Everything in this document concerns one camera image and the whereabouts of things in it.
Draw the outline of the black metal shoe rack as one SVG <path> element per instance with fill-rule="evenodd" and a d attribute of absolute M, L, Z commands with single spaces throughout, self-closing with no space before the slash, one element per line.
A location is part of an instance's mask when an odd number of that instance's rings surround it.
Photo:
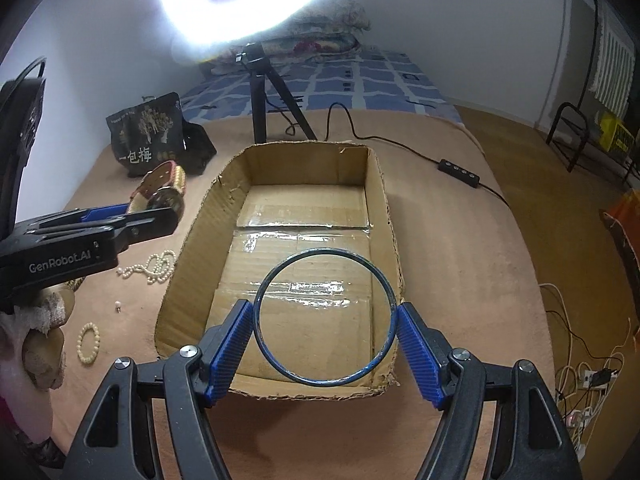
<path fill-rule="evenodd" d="M 621 185 L 631 185 L 632 178 L 639 179 L 639 140 L 607 110 L 589 119 L 573 103 L 561 103 L 546 144 L 564 159 L 567 172 L 607 172 Z"/>

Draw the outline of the black snack bag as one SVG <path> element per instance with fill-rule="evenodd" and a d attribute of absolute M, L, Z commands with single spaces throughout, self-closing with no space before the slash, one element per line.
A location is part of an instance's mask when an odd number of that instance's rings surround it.
<path fill-rule="evenodd" d="M 184 119 L 176 92 L 124 108 L 105 121 L 114 157 L 129 177 L 143 177 L 168 160 L 199 176 L 217 154 L 205 129 Z"/>

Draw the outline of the cardboard box tray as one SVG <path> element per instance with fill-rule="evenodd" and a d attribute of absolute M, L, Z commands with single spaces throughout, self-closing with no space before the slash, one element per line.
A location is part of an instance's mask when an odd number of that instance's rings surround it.
<path fill-rule="evenodd" d="M 214 177 L 155 325 L 169 356 L 259 300 L 260 338 L 231 388 L 254 398 L 350 400 L 395 380 L 391 299 L 404 282 L 378 156 L 351 143 L 278 142 Z"/>

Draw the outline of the blue checkered bedsheet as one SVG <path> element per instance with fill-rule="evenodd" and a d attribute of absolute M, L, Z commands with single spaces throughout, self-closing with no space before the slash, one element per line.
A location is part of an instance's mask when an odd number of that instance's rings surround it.
<path fill-rule="evenodd" d="M 405 53 L 367 46 L 341 58 L 280 65 L 277 72 L 305 112 L 340 102 L 353 110 L 391 110 L 461 122 L 456 108 Z M 181 105 L 189 122 L 246 116 L 252 112 L 250 74 L 239 68 L 210 76 L 187 91 Z"/>

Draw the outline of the folded floral quilt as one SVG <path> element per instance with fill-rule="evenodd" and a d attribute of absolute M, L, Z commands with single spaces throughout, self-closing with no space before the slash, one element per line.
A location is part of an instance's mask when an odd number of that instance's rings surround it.
<path fill-rule="evenodd" d="M 286 65 L 350 55 L 359 37 L 371 28 L 364 7 L 354 0 L 317 0 L 276 27 L 216 47 L 198 64 L 205 76 L 242 70 L 236 62 L 247 44 L 260 44 L 273 65 Z"/>

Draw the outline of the orange wooden stool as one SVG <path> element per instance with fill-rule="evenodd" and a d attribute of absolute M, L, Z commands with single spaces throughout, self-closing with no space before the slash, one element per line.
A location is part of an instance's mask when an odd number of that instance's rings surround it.
<path fill-rule="evenodd" d="M 613 206 L 599 211 L 600 219 L 612 239 L 623 261 L 626 277 L 634 300 L 634 312 L 639 317 L 639 249 L 640 249 L 640 204 L 639 191 L 632 188 Z"/>

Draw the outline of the clothes drying rack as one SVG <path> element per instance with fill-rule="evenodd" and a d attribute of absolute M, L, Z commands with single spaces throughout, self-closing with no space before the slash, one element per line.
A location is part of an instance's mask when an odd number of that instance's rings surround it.
<path fill-rule="evenodd" d="M 623 119 L 629 104 L 638 54 L 623 20 L 608 0 L 579 0 L 592 11 L 589 52 L 579 102 L 591 93 L 608 112 Z"/>

